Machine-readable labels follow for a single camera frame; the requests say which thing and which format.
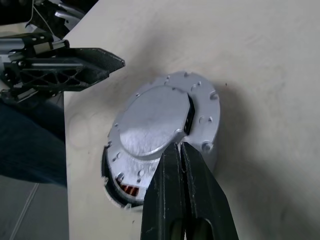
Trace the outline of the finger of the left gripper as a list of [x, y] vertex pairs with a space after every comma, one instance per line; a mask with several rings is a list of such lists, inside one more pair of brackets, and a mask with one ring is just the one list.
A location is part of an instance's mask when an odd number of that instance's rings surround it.
[[32, 47], [24, 60], [25, 72], [79, 73], [82, 70], [112, 73], [125, 66], [125, 61], [101, 48]]
[[108, 71], [89, 68], [76, 69], [23, 69], [20, 72], [6, 71], [8, 85], [13, 90], [80, 92], [108, 78]]

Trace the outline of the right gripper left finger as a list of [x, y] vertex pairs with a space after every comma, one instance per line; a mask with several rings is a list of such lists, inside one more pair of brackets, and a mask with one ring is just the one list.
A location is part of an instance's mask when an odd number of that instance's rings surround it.
[[160, 157], [144, 197], [141, 240], [183, 240], [185, 237], [180, 161], [177, 144], [169, 144]]

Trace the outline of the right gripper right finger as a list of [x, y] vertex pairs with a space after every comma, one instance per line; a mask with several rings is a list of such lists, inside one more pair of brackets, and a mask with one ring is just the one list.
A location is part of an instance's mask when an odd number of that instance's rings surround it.
[[227, 197], [202, 155], [183, 142], [180, 158], [185, 196], [185, 234], [188, 240], [237, 240]]

